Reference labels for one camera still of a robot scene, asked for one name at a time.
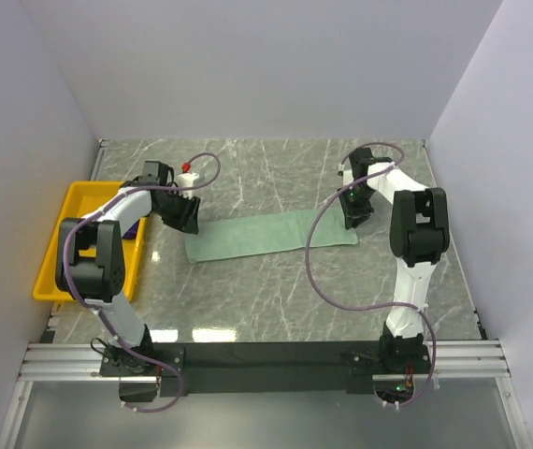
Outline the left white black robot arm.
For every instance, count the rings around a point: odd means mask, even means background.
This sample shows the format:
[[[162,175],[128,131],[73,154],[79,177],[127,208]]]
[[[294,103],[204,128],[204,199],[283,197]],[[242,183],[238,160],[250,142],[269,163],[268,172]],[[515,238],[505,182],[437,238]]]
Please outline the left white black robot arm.
[[[157,357],[148,327],[124,292],[123,236],[153,213],[165,225],[196,235],[200,198],[194,190],[203,183],[204,176],[189,163],[176,174],[165,163],[148,161],[142,174],[123,183],[107,203],[60,223],[55,283],[102,323],[109,335],[106,363],[142,376],[153,369]]]

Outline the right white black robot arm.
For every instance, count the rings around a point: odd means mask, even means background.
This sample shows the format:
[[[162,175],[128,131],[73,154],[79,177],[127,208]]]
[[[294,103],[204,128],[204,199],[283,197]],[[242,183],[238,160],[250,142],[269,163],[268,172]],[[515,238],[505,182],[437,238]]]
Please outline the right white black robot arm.
[[[339,202],[345,227],[356,228],[374,212],[370,199],[380,194],[391,207],[390,248],[396,258],[395,305],[379,340],[378,361],[390,373],[426,362],[425,323],[430,280],[450,244],[447,196],[401,171],[389,157],[376,157],[367,145],[354,149],[339,165]]]

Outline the purple towel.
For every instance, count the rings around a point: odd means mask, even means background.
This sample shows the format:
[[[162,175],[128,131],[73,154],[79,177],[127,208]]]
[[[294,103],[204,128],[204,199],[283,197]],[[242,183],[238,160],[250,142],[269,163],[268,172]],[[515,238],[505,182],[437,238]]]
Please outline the purple towel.
[[[123,234],[122,239],[131,240],[131,239],[135,239],[136,237],[137,237],[137,229],[130,228]]]

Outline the green towel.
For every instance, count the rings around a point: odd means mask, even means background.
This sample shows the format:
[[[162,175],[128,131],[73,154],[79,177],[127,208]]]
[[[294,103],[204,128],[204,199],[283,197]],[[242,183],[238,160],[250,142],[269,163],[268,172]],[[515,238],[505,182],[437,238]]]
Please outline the green towel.
[[[312,248],[356,245],[357,233],[347,229],[341,209],[327,210],[317,220],[317,210],[296,210],[205,222],[199,233],[184,237],[191,263],[220,261]]]

